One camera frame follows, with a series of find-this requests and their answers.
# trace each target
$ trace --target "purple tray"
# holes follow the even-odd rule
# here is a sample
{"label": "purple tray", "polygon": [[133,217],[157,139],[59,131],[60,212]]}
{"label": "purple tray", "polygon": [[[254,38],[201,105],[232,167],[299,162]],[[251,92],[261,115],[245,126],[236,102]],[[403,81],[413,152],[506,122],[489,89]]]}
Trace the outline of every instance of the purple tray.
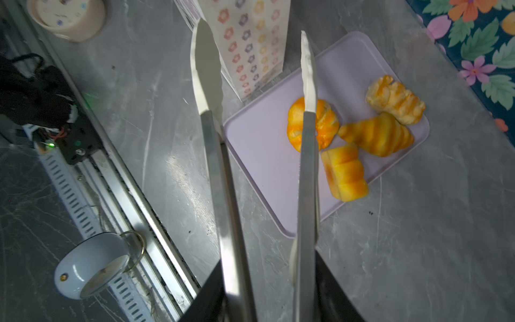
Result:
{"label": "purple tray", "polygon": [[[350,32],[316,58],[318,97],[329,102],[340,124],[364,120],[377,114],[365,102],[369,85],[386,74],[397,77],[372,41],[361,32]],[[303,96],[300,69],[279,82],[224,124],[229,149],[245,172],[277,227],[287,237],[297,234],[297,199],[300,153],[286,135],[288,110]],[[387,158],[359,150],[365,180],[371,183],[391,168],[429,135],[424,116],[408,126],[414,144]],[[328,148],[345,145],[338,135]],[[320,220],[344,203],[329,190],[322,161],[319,160]]]}

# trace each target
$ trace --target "tray rim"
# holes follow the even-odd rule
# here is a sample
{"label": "tray rim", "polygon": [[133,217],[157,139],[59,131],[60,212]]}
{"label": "tray rim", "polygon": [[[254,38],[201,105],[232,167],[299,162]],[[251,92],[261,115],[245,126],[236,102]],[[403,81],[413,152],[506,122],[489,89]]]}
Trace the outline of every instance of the tray rim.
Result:
{"label": "tray rim", "polygon": [[[391,68],[390,64],[386,61],[386,59],[384,58],[383,54],[381,54],[381,52],[379,51],[379,49],[377,48],[377,46],[372,42],[372,40],[370,39],[370,37],[368,37],[364,32],[361,32],[361,31],[351,31],[349,33],[347,33],[345,36],[341,37],[340,39],[338,39],[334,44],[332,44],[331,46],[327,47],[326,49],[324,49],[323,51],[321,51],[318,55],[316,55],[315,57],[315,60],[318,59],[319,57],[322,57],[324,54],[326,54],[327,52],[329,52],[330,50],[332,50],[334,47],[337,47],[341,42],[345,41],[347,38],[352,38],[352,37],[359,37],[359,38],[362,38],[362,40],[365,40],[365,44],[367,46],[369,45],[372,45],[378,52],[379,54],[381,55],[381,57],[383,57],[383,59],[385,60],[386,64],[388,65],[388,67],[391,69],[392,73],[391,73],[391,76],[394,77],[395,80],[399,80],[399,78],[397,77],[397,75],[395,74],[395,72],[393,71],[393,68]],[[239,158],[238,154],[236,153],[236,151],[234,150],[234,148],[232,147],[231,145],[231,142],[229,141],[229,138],[227,137],[227,133],[226,133],[226,126],[231,122],[233,121],[234,118],[236,118],[240,113],[243,113],[246,109],[252,107],[253,105],[257,104],[259,101],[261,101],[263,99],[263,97],[266,96],[266,94],[275,89],[276,87],[279,87],[282,85],[282,83],[288,81],[290,78],[293,78],[295,77],[298,73],[301,72],[301,68],[297,68],[296,70],[294,70],[291,74],[289,74],[287,77],[283,78],[282,80],[280,80],[277,84],[275,84],[273,87],[271,87],[270,89],[268,89],[266,92],[263,92],[261,95],[259,95],[255,100],[253,100],[252,102],[250,102],[248,105],[242,107],[239,111],[237,111],[236,113],[234,113],[232,116],[230,116],[227,120],[225,120],[225,122],[223,122],[223,125],[222,125],[222,130],[223,130],[223,133],[224,133],[224,138],[225,138],[225,143],[227,144],[227,147],[229,148],[229,152],[231,153],[231,155],[234,157],[234,159],[236,160],[236,163],[238,164],[239,168],[243,171],[243,173],[245,174],[245,177],[247,178],[247,181],[250,183],[252,189],[257,193],[258,197],[259,197],[259,200],[261,201],[261,203],[263,204],[263,206],[266,208],[266,210],[268,211],[268,213],[270,214],[270,216],[272,216],[272,221],[275,223],[275,225],[277,226],[277,228],[279,229],[279,231],[287,238],[290,238],[290,239],[294,239],[297,234],[292,234],[290,233],[288,230],[286,230],[284,228],[284,226],[281,224],[281,221],[277,218],[275,212],[273,211],[272,207],[268,204],[268,202],[266,201],[266,198],[265,196],[261,193],[261,190],[259,189],[259,187],[257,186],[257,184],[254,182],[254,180],[252,179],[252,176],[250,175],[250,173],[248,172],[247,168],[245,167],[245,165],[243,164],[243,162],[241,161],[241,159]],[[391,163],[387,168],[385,168],[383,170],[383,172],[376,176],[375,178],[372,178],[372,180],[370,180],[369,182],[367,182],[367,184],[371,184],[372,182],[374,182],[376,179],[380,178],[385,172],[387,172],[388,170],[390,170],[394,165],[396,165],[399,161],[401,161],[402,159],[404,159],[411,151],[413,151],[415,148],[417,148],[420,144],[422,144],[428,137],[429,137],[429,133],[431,132],[431,126],[430,126],[430,123],[429,123],[429,120],[427,119],[427,117],[425,116],[425,114],[422,115],[422,119],[420,120],[420,122],[424,122],[424,123],[427,123],[427,133],[426,135],[420,140],[420,142],[416,145],[412,145],[410,147],[410,149],[406,150],[405,153],[403,153],[398,159],[395,160],[395,162]],[[325,217],[321,217],[320,219],[320,222],[322,222],[324,219],[330,217],[332,214],[334,214],[339,208],[341,208],[346,202],[341,202],[339,204],[337,204],[335,207],[331,208],[331,210],[328,212],[328,215],[325,216]]]}

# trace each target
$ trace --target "clock face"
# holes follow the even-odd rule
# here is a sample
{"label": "clock face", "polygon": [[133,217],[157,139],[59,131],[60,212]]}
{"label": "clock face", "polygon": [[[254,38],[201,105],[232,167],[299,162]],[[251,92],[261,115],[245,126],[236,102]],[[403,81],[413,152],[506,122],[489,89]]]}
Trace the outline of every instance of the clock face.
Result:
{"label": "clock face", "polygon": [[36,11],[50,27],[76,24],[88,8],[89,0],[37,0]]}

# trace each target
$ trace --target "gray marble surface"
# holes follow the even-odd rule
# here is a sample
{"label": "gray marble surface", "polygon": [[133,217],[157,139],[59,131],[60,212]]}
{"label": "gray marble surface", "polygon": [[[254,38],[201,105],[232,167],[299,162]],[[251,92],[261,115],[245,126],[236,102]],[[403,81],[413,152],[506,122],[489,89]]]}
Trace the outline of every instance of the gray marble surface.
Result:
{"label": "gray marble surface", "polygon": [[[107,2],[96,38],[53,45],[203,283],[219,252],[191,32],[171,1]],[[279,78],[299,67],[302,29],[315,53],[366,33],[428,106],[426,142],[321,224],[319,250],[352,302],[368,321],[514,320],[515,151],[488,112],[403,0],[292,1]],[[215,114],[223,121],[242,106],[224,82]],[[291,240],[232,168],[259,318],[289,321]]]}
{"label": "gray marble surface", "polygon": [[0,169],[0,321],[127,321],[111,290],[75,301],[54,286],[82,237],[34,149],[0,137]]}

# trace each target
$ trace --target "table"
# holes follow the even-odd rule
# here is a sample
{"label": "table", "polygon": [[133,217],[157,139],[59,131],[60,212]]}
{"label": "table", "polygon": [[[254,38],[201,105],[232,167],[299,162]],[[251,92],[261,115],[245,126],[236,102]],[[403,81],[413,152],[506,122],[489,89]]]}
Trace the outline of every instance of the table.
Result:
{"label": "table", "polygon": [[[376,180],[368,197],[320,227],[322,257],[363,317],[513,320],[515,151],[488,112],[404,0],[292,1],[278,79],[300,66],[300,30],[315,54],[349,31],[366,33],[427,104],[429,138]],[[96,38],[51,40],[204,283],[219,251],[191,82],[191,32],[178,9],[171,1],[109,1]],[[223,108],[215,111],[221,122],[244,106],[225,81],[223,90]],[[289,321],[292,240],[231,165],[259,319]]]}

